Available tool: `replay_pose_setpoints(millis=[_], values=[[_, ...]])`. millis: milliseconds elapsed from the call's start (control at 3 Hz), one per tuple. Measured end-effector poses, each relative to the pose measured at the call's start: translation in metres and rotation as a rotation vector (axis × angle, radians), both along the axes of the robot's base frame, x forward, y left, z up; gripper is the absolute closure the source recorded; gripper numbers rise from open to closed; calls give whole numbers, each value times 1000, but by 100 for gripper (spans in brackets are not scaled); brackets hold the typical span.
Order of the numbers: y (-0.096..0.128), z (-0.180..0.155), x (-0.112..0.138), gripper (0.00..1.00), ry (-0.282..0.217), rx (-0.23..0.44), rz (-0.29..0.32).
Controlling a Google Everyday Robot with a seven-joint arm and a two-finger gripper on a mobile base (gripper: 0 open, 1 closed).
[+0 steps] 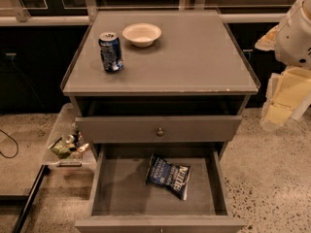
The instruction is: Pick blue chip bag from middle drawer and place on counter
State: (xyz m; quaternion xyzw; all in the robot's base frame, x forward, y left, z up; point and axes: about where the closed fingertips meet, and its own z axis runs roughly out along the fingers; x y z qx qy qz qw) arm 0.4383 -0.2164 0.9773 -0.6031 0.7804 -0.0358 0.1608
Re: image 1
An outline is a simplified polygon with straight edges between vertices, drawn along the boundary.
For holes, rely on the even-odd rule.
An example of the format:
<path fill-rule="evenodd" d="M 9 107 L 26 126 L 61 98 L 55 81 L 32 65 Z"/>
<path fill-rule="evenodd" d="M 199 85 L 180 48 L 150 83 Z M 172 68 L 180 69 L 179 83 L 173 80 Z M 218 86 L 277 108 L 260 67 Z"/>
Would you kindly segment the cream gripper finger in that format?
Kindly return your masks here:
<path fill-rule="evenodd" d="M 281 128 L 291 114 L 292 111 L 282 107 L 275 107 L 266 101 L 261 110 L 259 124 L 266 131 L 274 131 Z"/>
<path fill-rule="evenodd" d="M 255 43 L 255 48 L 257 50 L 270 51 L 275 50 L 275 37 L 277 33 L 278 26 L 271 28 L 266 34 L 264 34 Z"/>

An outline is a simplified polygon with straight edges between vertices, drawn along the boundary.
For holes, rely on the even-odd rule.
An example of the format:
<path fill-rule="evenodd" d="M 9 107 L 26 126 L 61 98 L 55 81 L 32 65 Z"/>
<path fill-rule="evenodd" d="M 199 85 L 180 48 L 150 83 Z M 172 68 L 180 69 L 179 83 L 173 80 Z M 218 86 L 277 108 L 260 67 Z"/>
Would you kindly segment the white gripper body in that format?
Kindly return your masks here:
<path fill-rule="evenodd" d="M 275 107 L 292 111 L 291 118 L 301 118 L 311 105 L 311 70 L 288 67 L 272 81 L 276 85 L 267 101 Z"/>

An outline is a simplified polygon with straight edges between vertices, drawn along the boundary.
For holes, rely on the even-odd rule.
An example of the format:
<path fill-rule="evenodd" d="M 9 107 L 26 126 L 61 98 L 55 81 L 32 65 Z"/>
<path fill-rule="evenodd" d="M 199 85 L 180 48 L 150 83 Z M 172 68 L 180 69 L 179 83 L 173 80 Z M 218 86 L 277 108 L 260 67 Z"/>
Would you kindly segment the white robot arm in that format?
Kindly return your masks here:
<path fill-rule="evenodd" d="M 289 118 L 300 119 L 311 104 L 311 0 L 296 0 L 255 48 L 273 50 L 286 65 L 281 74 L 271 74 L 261 111 L 261 127 L 272 131 Z"/>

